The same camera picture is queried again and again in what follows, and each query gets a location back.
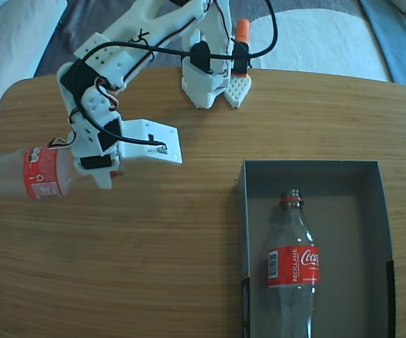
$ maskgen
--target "wooden table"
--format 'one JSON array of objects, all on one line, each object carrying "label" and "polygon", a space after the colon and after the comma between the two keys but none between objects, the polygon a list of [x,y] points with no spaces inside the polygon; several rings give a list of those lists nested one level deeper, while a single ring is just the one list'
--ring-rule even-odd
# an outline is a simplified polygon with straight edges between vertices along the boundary
[{"label": "wooden table", "polygon": [[[184,165],[126,165],[110,192],[0,200],[0,337],[240,337],[236,179],[245,158],[379,159],[406,337],[406,87],[253,70],[239,110],[196,110],[178,69],[147,69],[125,119],[179,128]],[[0,106],[0,153],[69,131],[53,76]]]}]

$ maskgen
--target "cardboard box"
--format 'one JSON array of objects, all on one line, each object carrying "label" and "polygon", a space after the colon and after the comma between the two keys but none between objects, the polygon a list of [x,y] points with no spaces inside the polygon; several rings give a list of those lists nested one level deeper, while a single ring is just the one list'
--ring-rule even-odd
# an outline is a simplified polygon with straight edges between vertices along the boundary
[{"label": "cardboard box", "polygon": [[320,250],[313,337],[395,337],[395,279],[381,175],[373,161],[246,161],[242,214],[243,337],[270,337],[263,243],[279,197],[299,189]]}]

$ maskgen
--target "carpet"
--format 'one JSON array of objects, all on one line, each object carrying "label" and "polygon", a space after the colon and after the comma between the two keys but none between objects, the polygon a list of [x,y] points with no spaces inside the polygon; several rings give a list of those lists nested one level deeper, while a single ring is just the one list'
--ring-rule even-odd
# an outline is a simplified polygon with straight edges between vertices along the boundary
[{"label": "carpet", "polygon": [[[367,21],[325,9],[277,13],[279,43],[254,68],[297,70],[389,81],[386,62]],[[270,16],[251,23],[250,49],[263,50],[272,29]]]},{"label": "carpet", "polygon": [[406,85],[406,24],[388,0],[360,0],[386,59],[392,81]]},{"label": "carpet", "polygon": [[[59,23],[36,76],[55,74],[66,62],[75,60],[73,52],[93,33],[103,32],[126,12],[134,0],[68,0],[68,8]],[[324,8],[362,17],[358,0],[272,0],[276,12],[299,8]],[[176,9],[174,4],[163,6],[160,15]],[[233,23],[240,18],[250,21],[267,15],[264,0],[231,0]],[[180,49],[176,41],[170,48]],[[159,54],[150,66],[178,66],[180,58]]]}]

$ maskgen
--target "plastic bottle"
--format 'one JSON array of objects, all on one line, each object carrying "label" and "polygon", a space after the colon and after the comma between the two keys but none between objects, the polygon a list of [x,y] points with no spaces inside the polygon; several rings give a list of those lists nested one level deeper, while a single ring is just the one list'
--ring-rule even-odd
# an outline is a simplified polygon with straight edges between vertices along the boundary
[{"label": "plastic bottle", "polygon": [[35,148],[0,155],[0,196],[65,196],[82,178],[69,148]]},{"label": "plastic bottle", "polygon": [[267,238],[271,337],[311,338],[319,284],[318,248],[306,227],[297,189],[281,194],[281,215]]}]

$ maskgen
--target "sofa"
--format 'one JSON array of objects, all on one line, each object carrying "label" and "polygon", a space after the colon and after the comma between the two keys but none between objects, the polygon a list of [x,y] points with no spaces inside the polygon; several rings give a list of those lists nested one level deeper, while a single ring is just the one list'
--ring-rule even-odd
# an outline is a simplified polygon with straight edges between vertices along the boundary
[{"label": "sofa", "polygon": [[34,77],[66,7],[66,0],[0,0],[0,100]]}]

